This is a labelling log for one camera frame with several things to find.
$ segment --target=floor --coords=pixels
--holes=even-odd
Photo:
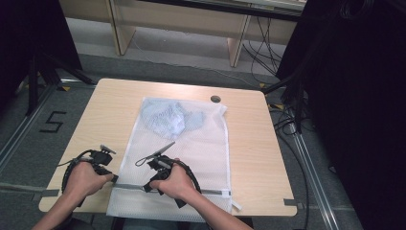
[[[245,89],[260,89],[264,84],[278,82],[278,79],[272,77],[263,67],[253,63],[245,51],[241,53],[238,66],[231,67],[227,41],[224,37],[138,28],[126,54],[118,57],[115,53],[109,24],[76,19],[67,19],[67,21],[83,70],[96,80],[109,77]],[[249,45],[248,41],[244,41],[244,44],[247,47]],[[252,42],[252,46],[254,49],[258,49],[260,43]],[[272,48],[282,57],[285,46],[273,44]],[[63,71],[60,72],[60,75],[63,78],[71,79]],[[25,229],[27,226],[32,226],[42,216],[36,208],[38,202],[38,199],[34,198],[37,194],[36,190],[46,187],[47,181],[52,175],[52,165],[58,162],[58,156],[63,153],[63,148],[75,130],[80,114],[92,92],[92,88],[81,84],[72,84],[69,92],[55,92],[41,111],[37,121],[30,127],[27,136],[32,141],[25,140],[8,165],[4,169],[0,169],[0,193],[2,194],[0,229]],[[268,95],[266,101],[269,104],[281,105],[282,92],[283,88]],[[6,145],[12,131],[23,119],[21,114],[26,110],[25,100],[27,100],[27,88],[23,88],[11,104],[9,111],[0,117],[1,147]],[[49,113],[56,110],[68,111],[69,117],[66,118],[63,132],[56,134],[52,140],[49,139],[49,136],[41,136],[45,135],[43,133],[33,132],[33,130],[42,129]],[[311,121],[303,122],[304,143],[317,174],[316,179],[320,181],[322,196],[325,196],[331,208],[332,213],[330,214],[324,212],[325,209],[320,203],[319,190],[312,184],[312,178],[308,176],[308,172],[306,172],[307,183],[305,183],[304,174],[297,160],[303,158],[298,156],[300,153],[295,138],[293,138],[294,135],[289,135],[289,125],[281,122],[288,118],[287,115],[273,106],[270,107],[270,114],[277,132],[282,137],[280,139],[282,157],[299,209],[298,215],[292,218],[255,217],[253,218],[255,229],[303,229],[304,224],[307,225],[307,229],[362,229],[339,179],[328,169],[328,157]],[[47,157],[49,162],[44,162],[44,157]],[[309,189],[308,195],[305,192],[305,185]],[[15,202],[21,203],[20,207],[10,209],[9,207],[12,207]],[[331,225],[328,222],[331,219],[327,217],[328,215],[333,216],[336,223]],[[86,221],[92,219],[97,229],[109,229],[112,221],[111,218],[104,215],[95,215],[94,218],[91,215],[78,215],[78,218]]]

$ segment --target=forearm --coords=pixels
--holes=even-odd
[[[32,230],[45,230],[57,227],[76,209],[82,201],[82,197],[84,195],[63,194]]]
[[[198,192],[190,192],[183,198],[193,207],[204,220],[215,230],[223,229],[252,229],[238,218],[218,208]]]

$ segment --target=gray carpet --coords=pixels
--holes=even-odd
[[[230,88],[255,89],[259,83],[251,74],[224,72],[224,74],[236,77],[232,79],[219,75],[214,71],[198,70],[187,67],[173,67],[163,64],[153,64],[135,60],[116,60],[109,57],[80,56],[84,71],[94,80],[102,77],[140,80],[162,81],[185,84],[208,85]],[[59,72],[65,78],[69,77],[63,71]],[[274,82],[266,76],[257,76],[262,81]],[[81,82],[70,83],[70,90],[56,91],[45,104],[37,120],[34,122],[23,143],[14,153],[13,157],[0,173],[1,185],[23,185],[31,189],[41,189],[48,185],[53,175],[56,164],[64,152],[72,133],[79,121],[80,115],[90,96],[92,88],[86,88]],[[266,100],[271,104],[280,104],[282,89],[268,95]],[[9,109],[0,117],[1,142],[3,147],[13,130],[23,119],[26,110],[27,89],[23,90],[15,98]],[[54,120],[63,125],[56,133],[41,132],[41,129],[55,129],[56,125],[46,124],[53,111],[63,111],[66,114],[57,114]],[[280,113],[272,113],[275,123],[280,119]],[[337,176],[328,170],[328,159],[319,142],[317,132],[309,120],[304,121],[304,138],[313,163],[319,173],[327,196],[333,206],[335,215],[341,229],[362,229],[356,214],[351,208],[350,201],[341,186]],[[284,138],[296,150],[293,138],[284,135]],[[305,204],[305,183],[299,165],[286,144],[280,141],[282,157],[287,169],[292,191],[298,203]],[[318,209],[314,195],[309,188],[309,219],[307,229],[327,229]],[[38,200],[33,200],[35,192],[21,192],[0,190],[0,229],[30,229],[42,216],[38,211]],[[79,214],[77,218],[90,221],[91,215]],[[110,229],[112,218],[104,215],[96,215],[93,226],[96,229]],[[305,209],[299,209],[293,218],[257,217],[253,218],[255,229],[300,229],[305,224]]]

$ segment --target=mesh laundry bag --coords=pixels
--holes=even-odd
[[[165,151],[189,165],[203,195],[231,212],[227,107],[221,103],[144,98],[134,125],[119,179],[111,193],[107,215],[122,218],[203,221],[189,205],[179,209],[175,201],[157,192],[141,190],[156,174],[148,164],[135,162],[175,141]]]

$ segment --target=wooden table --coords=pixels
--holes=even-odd
[[[242,210],[235,216],[294,216],[296,206],[282,160],[281,150],[264,96],[259,91],[171,84],[135,80],[99,81],[60,163],[84,150],[97,150],[100,144],[118,154],[107,169],[118,173],[143,97],[210,102],[221,98],[228,107],[225,119],[229,130],[230,168],[233,200]],[[48,190],[60,189],[66,167],[56,168]],[[105,213],[112,189],[107,183],[87,197],[76,212]],[[39,209],[47,212],[57,196],[43,197]]]

